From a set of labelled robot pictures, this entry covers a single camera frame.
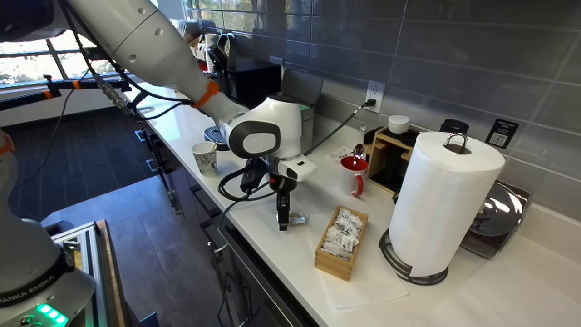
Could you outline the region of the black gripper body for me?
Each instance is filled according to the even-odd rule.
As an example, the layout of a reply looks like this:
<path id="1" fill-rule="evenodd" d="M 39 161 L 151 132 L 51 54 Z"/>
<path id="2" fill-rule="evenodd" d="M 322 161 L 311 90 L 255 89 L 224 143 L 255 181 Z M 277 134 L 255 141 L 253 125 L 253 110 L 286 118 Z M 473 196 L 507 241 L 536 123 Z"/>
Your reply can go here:
<path id="1" fill-rule="evenodd" d="M 277 208 L 287 212 L 291 208 L 291 192 L 297 188 L 297 181 L 286 176 L 271 174 L 269 185 L 277 192 Z"/>

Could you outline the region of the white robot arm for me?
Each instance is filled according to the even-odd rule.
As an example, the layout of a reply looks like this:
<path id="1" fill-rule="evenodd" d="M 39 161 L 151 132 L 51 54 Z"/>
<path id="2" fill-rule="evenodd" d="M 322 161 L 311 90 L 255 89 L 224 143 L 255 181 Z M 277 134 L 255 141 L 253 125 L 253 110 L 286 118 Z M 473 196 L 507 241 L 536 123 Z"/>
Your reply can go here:
<path id="1" fill-rule="evenodd" d="M 313 172 L 304 156 L 302 112 L 268 98 L 248 109 L 204 76 L 189 45 L 149 0 L 0 0 L 6 41 L 51 38 L 68 29 L 91 38 L 117 63 L 155 85 L 186 94 L 211 116 L 240 158 L 266 158 L 286 183 Z M 0 201 L 0 325 L 42 319 L 66 327 L 93 297 L 97 283 L 37 221 L 17 216 Z"/>

